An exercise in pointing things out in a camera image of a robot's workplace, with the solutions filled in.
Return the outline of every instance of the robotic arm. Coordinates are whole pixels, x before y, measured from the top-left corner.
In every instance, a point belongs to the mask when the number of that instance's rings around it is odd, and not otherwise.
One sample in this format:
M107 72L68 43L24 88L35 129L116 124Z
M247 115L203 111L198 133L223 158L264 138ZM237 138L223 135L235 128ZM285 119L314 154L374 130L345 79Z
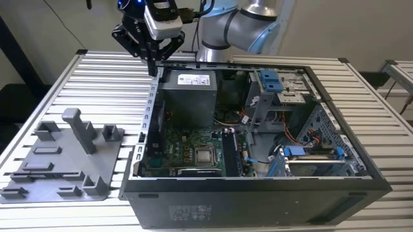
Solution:
M166 60L185 42L182 25L202 17L202 47L198 61L230 62L230 47L260 54L278 32L276 0L250 0L238 10L237 0L201 0L207 10L178 9L175 0L118 0L123 13L112 37L134 57L147 61L151 76L157 61ZM165 39L170 43L161 48Z

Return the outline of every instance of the white wall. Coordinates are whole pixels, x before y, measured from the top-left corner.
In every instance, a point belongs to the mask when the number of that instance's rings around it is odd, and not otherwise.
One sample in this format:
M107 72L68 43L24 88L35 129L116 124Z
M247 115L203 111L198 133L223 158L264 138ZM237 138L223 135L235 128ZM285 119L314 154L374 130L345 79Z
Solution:
M87 49L125 51L111 37L122 19L115 0L94 0L92 10L87 9L84 0L47 1ZM198 8L199 2L187 0L185 6ZM79 42L43 0L0 0L0 14L43 81L52 83L82 48ZM185 25L189 38L194 29L195 24ZM190 42L186 40L183 49L190 49Z
M111 37L122 18L116 0L94 0L91 11L84 0L47 1L87 49L123 51ZM198 9L198 0L177 2ZM412 9L413 0L296 0L280 55L346 57L361 70L377 70L385 59L413 60ZM0 0L0 14L42 79L54 82L78 41L43 0ZM190 50L194 28L185 25L182 50Z
M412 9L413 0L297 0L280 55L346 57L365 71L413 60Z

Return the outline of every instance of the gray fixture post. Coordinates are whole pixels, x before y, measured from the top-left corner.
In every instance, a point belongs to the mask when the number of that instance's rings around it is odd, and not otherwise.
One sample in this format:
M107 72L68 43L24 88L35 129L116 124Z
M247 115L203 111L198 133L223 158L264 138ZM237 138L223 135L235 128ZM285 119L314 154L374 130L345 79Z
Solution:
M75 137L80 142L84 152L87 154L92 154L96 152L96 146L92 142L91 135L84 128L83 121L80 119L80 114L82 112L79 109L67 108L63 112L62 119L71 125Z

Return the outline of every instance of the label sticker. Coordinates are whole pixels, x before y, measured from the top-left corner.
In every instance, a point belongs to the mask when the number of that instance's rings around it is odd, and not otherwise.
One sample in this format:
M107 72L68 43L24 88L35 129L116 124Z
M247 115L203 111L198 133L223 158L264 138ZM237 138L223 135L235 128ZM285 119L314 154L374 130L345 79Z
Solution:
M250 119L250 117L245 115L245 116L243 116L243 119L241 120L241 122L242 122L243 124L246 124L247 121L249 121L249 119Z
M178 75L179 85L209 86L209 75L181 74Z

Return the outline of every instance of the blue latch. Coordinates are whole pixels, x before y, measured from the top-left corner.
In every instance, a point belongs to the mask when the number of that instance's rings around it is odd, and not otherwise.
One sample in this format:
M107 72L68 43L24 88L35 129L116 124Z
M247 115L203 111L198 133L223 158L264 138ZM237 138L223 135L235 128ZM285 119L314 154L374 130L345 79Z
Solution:
M264 69L260 71L260 74L260 79L262 81L265 91L281 93L284 91L284 86L280 81L277 72L274 70Z
M342 160L344 157L345 157L345 153L344 153L344 150L342 150L341 146L338 146L338 147L336 148L336 153L337 153L337 159L338 159L338 160Z
M304 146L286 146L284 149L284 155L289 156L305 156Z

